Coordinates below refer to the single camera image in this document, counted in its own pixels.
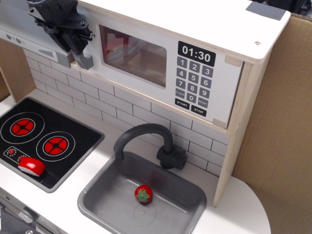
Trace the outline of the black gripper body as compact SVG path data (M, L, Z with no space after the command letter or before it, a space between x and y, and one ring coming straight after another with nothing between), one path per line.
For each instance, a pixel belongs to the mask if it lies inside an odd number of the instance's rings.
M80 19L77 0L28 0L29 15L38 26L74 32Z

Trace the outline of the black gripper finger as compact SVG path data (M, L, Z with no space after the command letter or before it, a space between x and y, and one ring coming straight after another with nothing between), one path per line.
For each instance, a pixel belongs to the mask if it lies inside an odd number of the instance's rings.
M83 34L67 34L67 52L72 51L75 55L81 55L84 48L88 44L86 35Z
M50 31L49 36L53 39L53 41L64 51L70 52L71 48L66 43L66 41L63 39L60 31Z

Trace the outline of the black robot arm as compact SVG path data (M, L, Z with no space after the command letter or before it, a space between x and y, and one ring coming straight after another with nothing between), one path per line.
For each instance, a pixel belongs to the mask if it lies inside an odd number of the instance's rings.
M82 55L95 38L86 17L77 11L76 0L28 0L29 15L64 51Z

